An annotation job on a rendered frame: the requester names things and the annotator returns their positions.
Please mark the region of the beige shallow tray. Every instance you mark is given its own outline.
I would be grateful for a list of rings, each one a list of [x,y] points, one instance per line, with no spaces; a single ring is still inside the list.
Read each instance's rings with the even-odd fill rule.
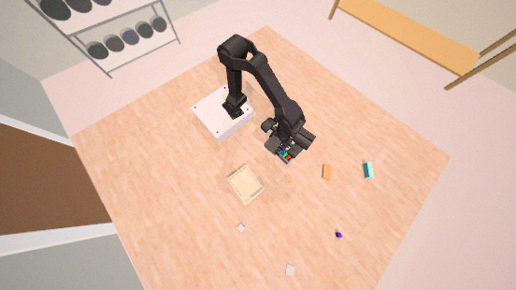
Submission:
[[[233,186],[245,206],[265,189],[247,165],[242,167],[227,180]]]

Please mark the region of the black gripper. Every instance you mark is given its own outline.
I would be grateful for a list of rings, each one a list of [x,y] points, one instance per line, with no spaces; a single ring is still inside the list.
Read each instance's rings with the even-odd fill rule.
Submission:
[[[282,145],[282,149],[284,150],[286,147],[290,149],[287,151],[287,154],[289,154],[293,159],[295,159],[295,157],[301,153],[304,149],[302,147],[300,147],[299,145],[297,145],[296,143],[293,145],[291,142],[292,142],[292,138],[290,136],[288,137],[283,137],[281,136],[278,131],[277,131],[277,127],[274,125],[277,124],[277,122],[275,122],[272,118],[268,118],[266,119],[262,124],[261,124],[261,129],[267,133],[267,131],[269,129],[271,129],[273,132],[275,132],[277,134],[277,137],[278,138],[282,138],[284,143]],[[273,133],[272,132],[272,133]],[[271,134],[272,134],[271,133]],[[271,135],[270,134],[270,135]]]

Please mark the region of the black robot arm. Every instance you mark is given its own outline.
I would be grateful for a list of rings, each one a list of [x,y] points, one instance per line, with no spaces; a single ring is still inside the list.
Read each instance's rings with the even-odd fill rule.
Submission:
[[[247,60],[248,52],[252,58]],[[247,102],[242,93],[242,71],[252,74],[271,101],[278,123],[277,131],[283,137],[290,136],[292,141],[307,150],[316,138],[303,128],[306,119],[303,110],[296,101],[289,98],[279,80],[268,64],[267,57],[258,51],[254,43],[247,38],[234,34],[217,48],[220,62],[226,67],[229,94],[222,104],[232,120],[244,114],[241,107]],[[273,132],[264,147],[274,155],[279,155],[284,141]]]

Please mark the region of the teal rectangular block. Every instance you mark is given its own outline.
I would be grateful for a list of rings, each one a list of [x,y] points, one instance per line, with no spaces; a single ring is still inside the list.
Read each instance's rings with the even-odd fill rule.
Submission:
[[[365,162],[362,164],[362,166],[363,166],[364,178],[367,178],[367,179],[372,178],[373,174],[372,174],[371,163]]]

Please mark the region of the orange flat block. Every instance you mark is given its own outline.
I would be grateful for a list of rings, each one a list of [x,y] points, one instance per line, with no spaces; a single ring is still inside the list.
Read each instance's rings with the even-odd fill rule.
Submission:
[[[322,165],[322,178],[331,180],[331,170],[332,170],[332,167],[327,166],[327,165]]]

